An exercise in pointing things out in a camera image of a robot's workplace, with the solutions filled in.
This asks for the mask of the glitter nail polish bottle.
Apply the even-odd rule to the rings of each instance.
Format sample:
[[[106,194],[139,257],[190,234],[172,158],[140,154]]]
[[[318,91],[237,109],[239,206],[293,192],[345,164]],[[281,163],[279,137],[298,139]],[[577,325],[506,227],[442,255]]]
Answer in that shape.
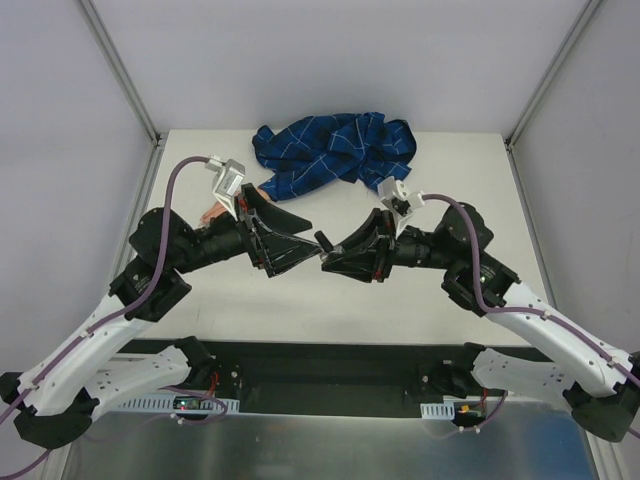
[[[321,261],[323,263],[333,262],[340,258],[341,252],[339,250],[331,250],[321,254]]]

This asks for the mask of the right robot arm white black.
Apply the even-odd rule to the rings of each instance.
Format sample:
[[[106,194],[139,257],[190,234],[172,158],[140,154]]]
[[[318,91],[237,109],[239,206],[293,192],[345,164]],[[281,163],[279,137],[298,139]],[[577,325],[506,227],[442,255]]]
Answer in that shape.
[[[479,388],[530,397],[568,412],[584,430],[618,443],[639,411],[639,357],[613,347],[568,319],[505,264],[486,253],[493,233],[468,204],[450,206],[432,232],[400,229],[389,210],[333,245],[322,232],[321,268],[361,282],[383,282],[396,266],[441,270],[448,298],[511,331],[544,355],[510,357],[474,343],[441,362],[427,383],[464,398]]]

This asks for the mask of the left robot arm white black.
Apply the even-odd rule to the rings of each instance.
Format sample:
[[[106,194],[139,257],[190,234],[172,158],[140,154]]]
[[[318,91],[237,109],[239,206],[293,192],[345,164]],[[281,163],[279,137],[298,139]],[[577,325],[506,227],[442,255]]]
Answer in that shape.
[[[129,239],[135,257],[92,315],[37,366],[2,374],[1,398],[17,410],[13,423],[22,440],[58,449],[130,399],[166,386],[199,389],[209,382],[215,362],[195,337],[129,367],[103,367],[189,294],[184,274],[246,255],[274,277],[318,255],[319,246],[301,236],[311,222],[266,201],[252,185],[242,187],[234,207],[200,228],[164,208],[141,218]]]

